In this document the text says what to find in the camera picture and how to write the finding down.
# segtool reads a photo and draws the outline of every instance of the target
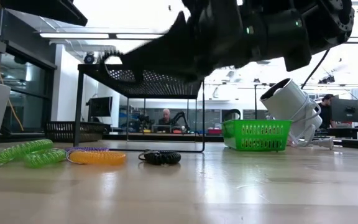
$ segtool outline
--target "person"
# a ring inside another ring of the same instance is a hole
[[[158,121],[158,125],[178,126],[178,124],[174,122],[170,116],[171,112],[169,109],[164,109],[162,111],[162,118]],[[166,133],[170,133],[171,129],[169,127],[158,127],[157,131],[165,131]]]
[[[323,120],[321,126],[319,127],[320,129],[328,129],[330,125],[332,128],[336,128],[336,123],[333,121],[331,114],[331,99],[334,97],[335,96],[332,94],[327,94],[323,97],[321,103],[319,103],[321,108],[320,118]]]

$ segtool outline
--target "mesh tabletop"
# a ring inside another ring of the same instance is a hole
[[[136,83],[134,71],[122,65],[108,65],[111,73],[100,73],[98,65],[78,65],[78,70],[128,98],[197,99],[202,81],[185,83],[179,78],[155,73],[152,70],[139,71],[143,81]]]

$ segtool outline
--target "computer monitor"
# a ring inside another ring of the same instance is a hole
[[[89,99],[90,117],[111,116],[112,97],[100,97]]]
[[[358,122],[358,100],[331,98],[333,121]]]

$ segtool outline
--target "coiled cable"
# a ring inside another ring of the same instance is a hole
[[[32,152],[24,157],[24,164],[30,168],[40,168],[66,159],[66,151],[63,149],[48,149]]]
[[[126,155],[112,151],[70,151],[67,160],[75,164],[118,166],[125,163]]]
[[[68,147],[65,149],[66,152],[70,151],[108,151],[107,147]]]
[[[0,164],[5,164],[13,159],[24,157],[31,152],[43,151],[51,149],[52,147],[53,142],[49,139],[36,140],[12,146],[0,151]]]
[[[138,158],[152,165],[174,165],[180,162],[181,155],[174,151],[151,151],[147,149]]]
[[[106,74],[107,76],[111,77],[111,71],[107,68],[106,60],[110,57],[119,57],[123,56],[124,53],[120,52],[119,50],[106,50],[103,54],[99,56],[98,63],[99,63],[99,72]],[[137,69],[137,70],[131,70],[134,74],[135,82],[126,82],[122,80],[117,80],[114,77],[115,82],[122,83],[125,85],[134,85],[138,86],[143,83],[143,70]]]

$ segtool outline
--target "black metal mesh table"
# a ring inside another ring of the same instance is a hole
[[[78,88],[75,109],[75,135],[74,146],[80,143],[80,120],[81,120],[81,104],[83,94],[84,75],[95,79],[96,81],[106,85],[114,91],[127,97],[127,121],[129,111],[130,98],[143,99],[185,99],[196,100],[198,92],[203,87],[203,147],[200,151],[179,151],[179,152],[203,152],[205,149],[205,96],[204,81],[196,81],[187,83],[182,79],[155,73],[150,70],[135,70],[124,65],[107,65],[111,72],[101,73],[99,65],[78,65]],[[116,151],[139,151],[128,149],[111,149]]]

